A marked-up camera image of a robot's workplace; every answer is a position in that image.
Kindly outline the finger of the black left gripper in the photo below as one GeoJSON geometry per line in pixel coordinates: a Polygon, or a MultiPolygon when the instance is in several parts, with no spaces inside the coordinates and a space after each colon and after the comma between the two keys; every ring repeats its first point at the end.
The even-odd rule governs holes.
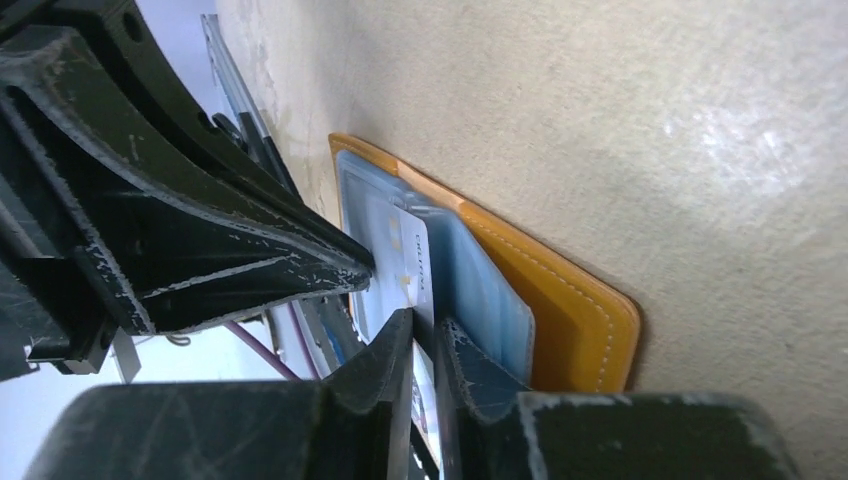
{"type": "Polygon", "coordinates": [[[287,192],[207,119],[160,50],[135,2],[55,1],[52,22],[78,30],[143,117],[202,170],[318,232],[338,230],[287,192]]]}

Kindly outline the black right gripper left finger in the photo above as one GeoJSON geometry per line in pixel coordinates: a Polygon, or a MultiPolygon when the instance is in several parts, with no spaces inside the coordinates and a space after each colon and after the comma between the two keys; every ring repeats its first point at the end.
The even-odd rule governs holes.
{"type": "Polygon", "coordinates": [[[414,315],[322,380],[109,385],[78,396],[30,479],[403,479],[414,315]]]}

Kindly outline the white VIP card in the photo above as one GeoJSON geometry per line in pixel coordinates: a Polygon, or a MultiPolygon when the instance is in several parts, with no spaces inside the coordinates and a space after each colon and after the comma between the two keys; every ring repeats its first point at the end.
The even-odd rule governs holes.
{"type": "MultiPolygon", "coordinates": [[[[370,342],[397,309],[412,308],[431,321],[433,295],[423,221],[376,195],[365,195],[363,204],[361,218],[350,221],[350,233],[371,251],[375,271],[353,302],[360,336],[370,342]]],[[[413,343],[413,375],[412,420],[440,466],[433,363],[418,342],[413,343]]]]}

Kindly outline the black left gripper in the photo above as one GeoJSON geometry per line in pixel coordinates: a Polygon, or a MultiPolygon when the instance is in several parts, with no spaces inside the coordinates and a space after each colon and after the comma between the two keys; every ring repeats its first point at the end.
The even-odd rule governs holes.
{"type": "Polygon", "coordinates": [[[190,332],[362,288],[368,251],[202,170],[78,30],[1,45],[1,321],[28,362],[100,371],[119,334],[190,332]]]}

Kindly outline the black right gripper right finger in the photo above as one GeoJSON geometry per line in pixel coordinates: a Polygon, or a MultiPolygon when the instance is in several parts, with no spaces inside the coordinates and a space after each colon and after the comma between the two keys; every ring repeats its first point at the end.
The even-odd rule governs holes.
{"type": "Polygon", "coordinates": [[[533,391],[453,320],[437,327],[448,479],[796,479],[770,417],[715,392],[533,391]]]}

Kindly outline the yellow leather card holder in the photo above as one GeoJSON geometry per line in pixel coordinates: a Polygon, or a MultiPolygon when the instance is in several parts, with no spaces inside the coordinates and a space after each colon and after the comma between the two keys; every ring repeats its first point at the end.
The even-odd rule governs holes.
{"type": "Polygon", "coordinates": [[[328,141],[333,156],[342,151],[361,156],[465,223],[535,316],[532,388],[594,393],[627,389],[642,326],[634,301],[391,153],[345,133],[332,133],[328,141]]]}

